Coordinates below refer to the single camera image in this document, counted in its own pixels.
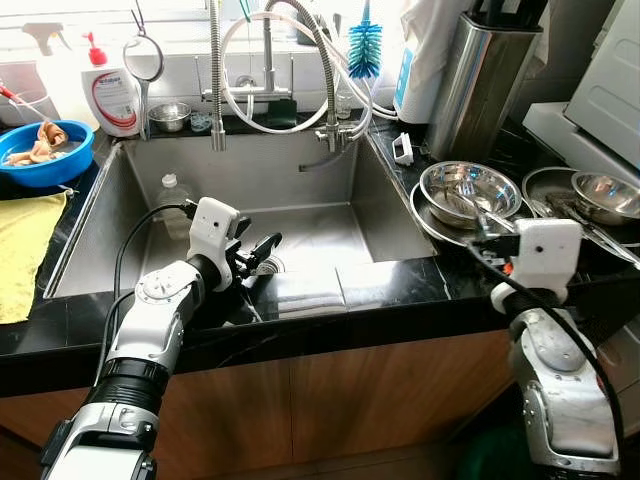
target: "faucet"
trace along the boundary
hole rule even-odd
[[[324,127],[316,130],[316,137],[319,141],[327,142],[330,152],[335,152],[340,141],[340,129],[338,126],[338,117],[336,116],[336,102],[335,102],[335,88],[333,84],[333,73],[331,72],[331,61],[329,60],[329,53],[327,47],[322,39],[320,33],[320,27],[313,18],[313,15],[305,8],[298,0],[269,0],[265,6],[265,11],[270,12],[276,3],[283,2],[291,5],[295,8],[304,20],[304,23],[309,27],[313,33],[313,38],[316,42],[316,46],[320,52],[320,58],[322,59],[322,68],[324,70],[325,83],[327,84],[327,123]],[[263,20],[264,25],[264,73],[265,73],[265,89],[275,87],[275,69],[273,68],[273,51],[271,48],[271,19],[265,18]]]
[[[295,8],[301,14],[304,23],[313,33],[313,38],[320,52],[320,58],[322,59],[325,83],[327,85],[327,123],[323,127],[316,129],[315,134],[319,141],[325,141],[327,143],[330,152],[339,151],[344,147],[344,144],[348,142],[348,136],[345,134],[346,130],[343,131],[343,129],[338,125],[333,72],[331,71],[329,53],[327,52],[327,48],[322,38],[320,27],[318,27],[313,15],[311,15],[311,13],[309,13],[304,5],[302,5],[298,0],[269,0],[265,6],[265,11],[272,11],[273,7],[279,2],[287,3]],[[211,16],[211,94],[209,97],[209,92],[203,92],[203,99],[211,98],[213,101],[211,145],[214,151],[221,152],[226,150],[226,136],[224,125],[222,123],[222,98],[220,95],[222,84],[222,58],[218,0],[209,0],[209,11]],[[239,88],[231,88],[231,93],[234,94],[234,97],[237,95],[241,99],[246,100],[249,100],[249,96],[251,96],[251,101],[254,99],[255,101],[272,101],[281,98],[292,98],[293,82],[290,88],[278,87],[276,85],[276,72],[273,67],[271,19],[265,18],[263,22],[264,87],[252,87],[248,90],[246,87],[240,86]]]
[[[209,0],[211,20],[211,99],[213,100],[211,147],[214,152],[224,152],[227,149],[227,135],[222,123],[222,99],[220,98],[222,57],[220,55],[220,12],[218,8],[218,0]]]

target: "plastic bottle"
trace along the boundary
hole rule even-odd
[[[60,23],[27,23],[23,27],[23,31],[38,42],[42,57],[36,61],[36,70],[59,117],[84,122],[95,131],[100,125],[80,93],[80,59],[67,44],[62,29]],[[50,37],[60,40],[51,42],[53,49],[49,45]]]
[[[102,129],[114,137],[129,137],[140,130],[138,95],[133,79],[123,65],[109,65],[107,55],[87,35],[92,67],[84,70],[82,88],[91,111]]]
[[[187,198],[193,199],[192,192],[188,186],[178,183],[175,173],[168,173],[162,177],[162,190],[160,190],[156,202],[158,206],[184,203]],[[191,220],[187,218],[184,212],[175,208],[163,210],[162,220],[172,240],[189,238]]]

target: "red cap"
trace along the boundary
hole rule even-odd
[[[0,84],[0,95],[4,95],[7,98],[13,98],[13,97],[15,97],[16,94],[13,93],[11,90],[9,90],[4,85]]]
[[[89,49],[89,60],[91,61],[91,63],[96,67],[106,64],[107,54],[104,53],[102,49],[95,46],[95,44],[93,43],[93,33],[89,32],[85,36],[89,39],[89,42],[91,43],[91,48]]]

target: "water bottle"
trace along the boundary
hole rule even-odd
[[[162,190],[157,197],[157,205],[181,204],[185,200],[193,199],[188,186],[178,183],[175,173],[168,173],[162,177]],[[170,208],[161,212],[162,221],[167,227],[167,232],[172,240],[185,240],[189,238],[191,220],[182,210]]]

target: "stainless steel sink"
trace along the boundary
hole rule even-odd
[[[311,132],[236,135],[224,153],[213,153],[205,137],[122,142],[104,166],[91,207],[45,296],[113,290],[116,252],[155,204],[160,179],[169,172],[192,187],[194,200],[211,196],[251,217],[243,248],[282,233],[274,258],[261,269],[265,273],[432,255],[377,155],[370,140],[362,139],[329,159]],[[322,166],[299,171],[301,164],[318,162]],[[152,224],[125,257],[122,288],[184,258],[187,249],[187,241],[169,238],[164,224]]]

